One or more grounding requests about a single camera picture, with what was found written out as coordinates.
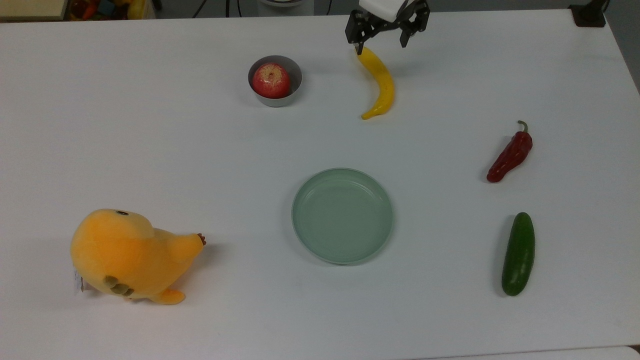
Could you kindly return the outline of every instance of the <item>black cable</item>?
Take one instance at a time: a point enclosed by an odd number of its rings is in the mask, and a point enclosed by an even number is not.
[[[198,16],[198,14],[200,13],[200,10],[202,10],[202,7],[204,6],[204,4],[205,4],[206,2],[207,2],[207,0],[202,0],[202,4],[200,4],[200,7],[199,7],[199,8],[198,8],[198,10],[196,11],[196,13],[195,13],[195,14],[193,14],[193,18],[192,18],[192,19],[195,19],[195,18],[196,18],[196,16]]]

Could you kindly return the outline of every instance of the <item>floor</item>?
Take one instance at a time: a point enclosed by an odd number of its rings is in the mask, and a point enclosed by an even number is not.
[[[161,0],[162,10],[156,11],[160,19],[191,18],[202,0]],[[257,16],[259,0],[231,0],[230,16]],[[566,9],[570,4],[586,4],[588,0],[429,0],[434,12],[483,11],[483,10],[532,10]],[[358,5],[358,0],[315,0],[314,14],[348,14]],[[206,0],[198,17],[224,17],[224,0]],[[640,0],[611,0],[606,12],[609,25],[618,41],[631,76],[640,91]]]

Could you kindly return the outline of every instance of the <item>plate rim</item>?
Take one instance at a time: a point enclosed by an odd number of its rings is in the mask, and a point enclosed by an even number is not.
[[[380,244],[380,246],[376,249],[376,251],[374,251],[373,253],[369,254],[368,256],[366,256],[366,257],[364,257],[362,259],[356,260],[356,261],[348,261],[348,262],[334,261],[334,260],[326,259],[326,258],[320,256],[319,254],[316,254],[302,240],[302,237],[300,236],[300,234],[298,233],[298,230],[296,229],[296,223],[294,221],[294,208],[295,208],[295,205],[296,205],[296,201],[298,200],[298,197],[300,196],[300,192],[305,187],[305,185],[307,185],[307,183],[309,183],[315,177],[320,176],[321,174],[324,174],[325,172],[331,172],[331,171],[336,171],[336,170],[347,170],[347,171],[356,172],[356,173],[358,173],[360,175],[364,175],[365,177],[368,177],[369,179],[371,179],[371,181],[373,181],[375,184],[377,184],[380,187],[380,189],[382,190],[382,192],[386,196],[387,202],[389,204],[389,209],[391,211],[390,227],[389,227],[389,232],[387,234],[387,237],[385,238],[385,241],[383,241],[382,244]],[[336,264],[336,265],[357,265],[357,264],[364,263],[364,262],[372,259],[378,253],[380,253],[382,251],[382,249],[385,248],[385,246],[389,242],[389,239],[391,238],[391,234],[393,234],[393,232],[394,232],[394,228],[395,228],[395,225],[396,225],[396,216],[395,215],[396,214],[395,214],[393,202],[391,201],[391,197],[389,196],[387,190],[377,180],[375,180],[369,174],[367,174],[367,173],[365,173],[363,171],[360,171],[360,170],[356,170],[354,168],[347,168],[347,167],[328,168],[326,170],[322,170],[320,172],[317,172],[317,173],[313,174],[307,180],[305,180],[305,182],[298,188],[298,191],[296,192],[296,195],[293,197],[293,201],[291,202],[291,226],[293,227],[293,231],[296,234],[296,237],[298,238],[298,241],[300,241],[300,243],[305,247],[305,249],[307,249],[307,251],[309,251],[311,254],[313,254],[318,259],[326,261],[326,262],[331,263],[331,264]]]

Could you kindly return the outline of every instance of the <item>plush toy tag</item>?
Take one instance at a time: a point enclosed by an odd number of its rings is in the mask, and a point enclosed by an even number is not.
[[[76,268],[74,268],[74,284],[76,286],[76,293],[78,292],[78,290],[84,291],[84,281]]]

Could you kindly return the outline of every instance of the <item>green plate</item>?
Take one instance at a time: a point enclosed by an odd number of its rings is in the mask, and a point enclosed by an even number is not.
[[[353,264],[373,256],[393,226],[385,190],[363,172],[323,171],[296,194],[292,221],[302,244],[330,263]]]

